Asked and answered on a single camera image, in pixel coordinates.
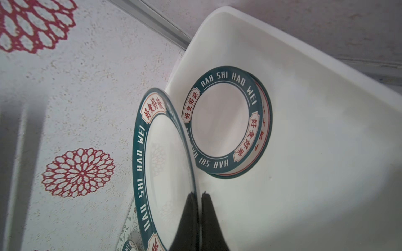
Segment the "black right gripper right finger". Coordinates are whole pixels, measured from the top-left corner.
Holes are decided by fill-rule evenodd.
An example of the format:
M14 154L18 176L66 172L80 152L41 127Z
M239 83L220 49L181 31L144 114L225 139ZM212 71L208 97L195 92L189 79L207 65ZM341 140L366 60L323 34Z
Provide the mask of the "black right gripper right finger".
M202 251L229 251L223 237L218 218L211 200L206 192L202 194Z

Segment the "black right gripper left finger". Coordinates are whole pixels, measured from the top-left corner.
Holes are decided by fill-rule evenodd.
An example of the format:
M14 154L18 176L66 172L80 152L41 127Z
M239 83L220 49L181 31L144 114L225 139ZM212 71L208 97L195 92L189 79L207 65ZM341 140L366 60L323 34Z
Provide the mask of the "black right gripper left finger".
M196 195L188 194L170 251L197 251L199 250L199 214Z

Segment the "large green Hao Shi plate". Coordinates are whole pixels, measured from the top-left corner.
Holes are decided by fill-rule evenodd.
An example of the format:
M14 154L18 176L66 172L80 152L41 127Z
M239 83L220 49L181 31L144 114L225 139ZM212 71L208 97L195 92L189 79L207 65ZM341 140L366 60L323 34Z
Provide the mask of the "large green Hao Shi plate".
M144 249L168 251L187 197L196 192L196 186L180 116L159 88L148 90L139 105L132 160L134 202Z

